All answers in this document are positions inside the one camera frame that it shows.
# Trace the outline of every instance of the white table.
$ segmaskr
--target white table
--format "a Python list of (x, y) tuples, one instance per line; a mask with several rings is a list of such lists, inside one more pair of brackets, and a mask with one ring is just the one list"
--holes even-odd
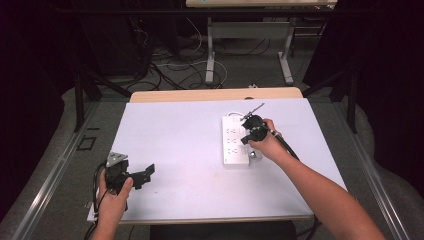
[[(302, 162), (346, 188), (309, 102), (299, 94), (296, 88), (134, 94), (111, 151), (128, 154), (130, 173), (152, 163), (156, 172), (150, 183), (131, 192), (121, 223), (310, 218), (311, 210), (272, 161), (253, 160), (247, 168), (223, 166), (221, 117), (265, 103), (256, 114), (275, 121)], [(180, 101), (182, 96), (191, 101)], [(234, 100), (244, 97), (255, 99)], [(88, 220), (93, 220), (92, 212)]]
[[(301, 7), (335, 4), (337, 4), (337, 0), (186, 0), (188, 7), (195, 8)], [(284, 39), (283, 51), (278, 52), (278, 57), (285, 83), (289, 86), (293, 85), (287, 55), (293, 38), (295, 23), (295, 18), (291, 18), (290, 22), (213, 22), (211, 18), (208, 18), (208, 63), (205, 82), (213, 82), (214, 38), (275, 38)]]

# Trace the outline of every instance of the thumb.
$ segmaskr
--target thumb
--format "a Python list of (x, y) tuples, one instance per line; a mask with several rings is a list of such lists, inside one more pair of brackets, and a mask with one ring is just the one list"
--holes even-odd
[(255, 142), (253, 140), (249, 140), (248, 143), (252, 148), (254, 148), (254, 149), (258, 148), (258, 144), (259, 144), (258, 142)]
[(119, 193), (119, 197), (127, 199), (130, 195), (131, 188), (133, 186), (134, 180), (129, 177), (125, 180), (124, 185), (122, 186), (121, 192)]

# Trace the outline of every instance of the electrical outlet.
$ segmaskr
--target electrical outlet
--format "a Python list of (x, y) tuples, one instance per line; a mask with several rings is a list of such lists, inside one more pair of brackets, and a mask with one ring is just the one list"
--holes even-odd
[(247, 135), (240, 116), (222, 117), (222, 143), (225, 166), (248, 166), (249, 153), (241, 138)]

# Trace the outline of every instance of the desk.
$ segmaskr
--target desk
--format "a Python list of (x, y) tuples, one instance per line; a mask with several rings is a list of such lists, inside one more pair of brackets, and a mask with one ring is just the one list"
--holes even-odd
[[(182, 96), (189, 101), (181, 101)], [(265, 103), (257, 114), (275, 120), (301, 161), (346, 188), (309, 102), (301, 96), (297, 88), (135, 93), (111, 151), (128, 154), (129, 172), (152, 163), (156, 172), (150, 183), (132, 191), (121, 223), (310, 218), (312, 211), (272, 161), (251, 160), (247, 168), (232, 169), (222, 161), (221, 117)], [(92, 212), (88, 220), (93, 220)]]
[[(188, 7), (300, 7), (316, 5), (335, 5), (337, 0), (187, 0)], [(293, 38), (296, 19), (289, 22), (213, 22), (208, 18), (208, 63), (206, 83), (213, 82), (215, 52), (213, 51), (214, 38), (276, 38), (285, 39), (283, 52), (278, 53), (285, 83), (293, 85), (293, 77), (287, 62), (287, 55)]]

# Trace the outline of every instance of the metal frame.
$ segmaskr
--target metal frame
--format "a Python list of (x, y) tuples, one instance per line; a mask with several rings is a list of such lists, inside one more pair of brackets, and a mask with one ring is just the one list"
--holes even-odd
[(290, 22), (212, 22), (208, 18), (208, 63), (206, 68), (205, 83), (213, 82), (213, 70), (215, 52), (213, 51), (214, 38), (276, 38), (284, 39), (283, 52), (278, 52), (284, 81), (287, 85), (293, 85), (293, 78), (287, 62), (293, 38), (295, 18)]
[[(94, 113), (96, 112), (98, 106), (99, 103), (97, 102), (90, 104), (85, 116), (87, 121), (85, 121), (85, 123), (81, 125), (83, 128), (94, 116)], [(31, 207), (29, 208), (22, 222), (16, 229), (12, 240), (23, 240), (30, 238), (38, 221), (41, 218), (41, 215), (49, 204), (54, 191), (59, 185), (60, 179), (62, 178), (63, 174), (65, 174), (66, 168), (69, 165), (73, 154), (75, 153), (77, 144), (81, 141), (82, 137), (83, 131), (74, 133), (72, 135), (72, 138), (66, 146), (65, 151), (59, 157), (59, 159), (57, 159), (56, 164), (53, 166), (53, 169), (50, 171), (49, 176), (47, 176), (47, 179), (44, 181), (44, 184), (38, 192), (37, 196), (35, 197), (34, 201), (32, 202)]]
[(381, 213), (386, 219), (387, 225), (392, 232), (394, 239), (396, 240), (409, 240), (408, 233), (406, 232), (405, 227), (400, 220), (393, 203), (384, 188), (383, 183), (381, 182), (381, 178), (378, 174), (377, 169), (374, 166), (373, 160), (365, 151), (364, 147), (359, 140), (357, 134), (353, 134), (348, 123), (343, 121), (345, 118), (344, 110), (341, 106), (341, 103), (333, 103), (333, 106), (336, 110), (336, 113), (341, 119), (341, 122), (346, 130), (346, 133), (349, 135), (352, 145), (355, 147), (356, 152), (358, 153), (358, 158), (360, 160), (359, 164), (362, 167), (364, 175), (368, 181), (368, 184), (374, 194), (374, 197), (381, 209)]

